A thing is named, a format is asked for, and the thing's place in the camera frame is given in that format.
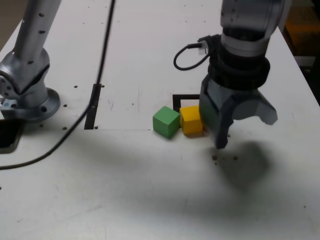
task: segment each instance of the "wooden block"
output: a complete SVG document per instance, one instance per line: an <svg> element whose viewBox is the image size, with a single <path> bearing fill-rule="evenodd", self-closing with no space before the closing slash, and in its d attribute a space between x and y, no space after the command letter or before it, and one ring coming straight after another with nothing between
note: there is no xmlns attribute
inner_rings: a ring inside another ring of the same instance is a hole
<svg viewBox="0 0 320 240"><path fill-rule="evenodd" d="M180 126L180 114L171 108L164 106L153 115L153 130L170 139Z"/></svg>
<svg viewBox="0 0 320 240"><path fill-rule="evenodd" d="M181 107L180 125L184 135L201 133L204 126L200 119L199 106Z"/></svg>

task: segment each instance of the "table surface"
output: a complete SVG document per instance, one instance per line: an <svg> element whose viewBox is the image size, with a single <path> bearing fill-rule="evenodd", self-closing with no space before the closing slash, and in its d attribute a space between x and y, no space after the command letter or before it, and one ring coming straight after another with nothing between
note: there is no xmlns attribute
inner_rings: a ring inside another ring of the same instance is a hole
<svg viewBox="0 0 320 240"><path fill-rule="evenodd" d="M235 121L222 150L209 137L179 130L166 140L152 131L153 114L172 107L173 94L199 93L208 62L181 72L173 57L221 33L220 8L220 0L118 0L98 129L84 130L83 121L47 159L0 172L1 240L320 238L320 108L278 29L260 88L277 110L273 126L257 117ZM83 112L108 10L107 0L62 1L45 44L51 59L45 82L67 107L44 127L28 125L1 165L45 153ZM199 58L191 50L179 64Z"/></svg>

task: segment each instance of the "black tape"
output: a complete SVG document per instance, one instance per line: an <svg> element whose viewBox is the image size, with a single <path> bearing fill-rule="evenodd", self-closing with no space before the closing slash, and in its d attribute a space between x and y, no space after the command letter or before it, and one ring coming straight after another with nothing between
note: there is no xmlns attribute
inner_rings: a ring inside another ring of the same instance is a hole
<svg viewBox="0 0 320 240"><path fill-rule="evenodd" d="M94 99L94 104L91 107L90 111L86 115L85 123L84 123L85 130L92 130L95 127L95 121L96 121L96 115L97 115L97 110L98 110L101 86L102 85L99 84L98 90L97 90L97 95L95 96L95 99ZM95 87L96 87L96 84L93 84L90 101L94 97L93 94L95 91Z"/></svg>

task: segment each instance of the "floor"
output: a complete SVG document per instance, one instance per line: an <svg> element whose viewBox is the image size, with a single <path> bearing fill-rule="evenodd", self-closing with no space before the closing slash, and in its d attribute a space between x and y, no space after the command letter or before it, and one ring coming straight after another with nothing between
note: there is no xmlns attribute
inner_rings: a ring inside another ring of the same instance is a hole
<svg viewBox="0 0 320 240"><path fill-rule="evenodd" d="M0 0L0 50L21 21L28 0Z"/></svg>

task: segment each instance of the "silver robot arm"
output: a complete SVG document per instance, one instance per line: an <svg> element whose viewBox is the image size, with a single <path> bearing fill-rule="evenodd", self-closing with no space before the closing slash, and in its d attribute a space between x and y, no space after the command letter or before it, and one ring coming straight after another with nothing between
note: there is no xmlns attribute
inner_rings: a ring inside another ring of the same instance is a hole
<svg viewBox="0 0 320 240"><path fill-rule="evenodd" d="M222 45L236 56L264 55L284 5L285 0L223 0Z"/></svg>
<svg viewBox="0 0 320 240"><path fill-rule="evenodd" d="M50 58L44 49L61 0L29 0L14 49L0 62L0 108L5 119L39 122L60 107L56 91L44 80Z"/></svg>

